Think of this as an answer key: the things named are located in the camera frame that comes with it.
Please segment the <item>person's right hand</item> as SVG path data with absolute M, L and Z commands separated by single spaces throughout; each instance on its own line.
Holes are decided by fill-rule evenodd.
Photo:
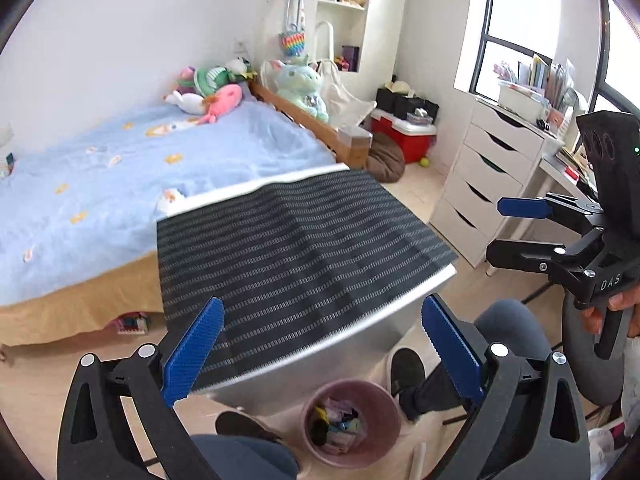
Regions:
M 608 310 L 610 312 L 631 310 L 632 315 L 627 334 L 627 337 L 631 339 L 637 338 L 640 335 L 639 306 L 640 286 L 620 292 L 608 300 Z M 603 315 L 596 307 L 583 310 L 582 324 L 584 324 L 585 330 L 588 333 L 599 335 L 603 326 Z

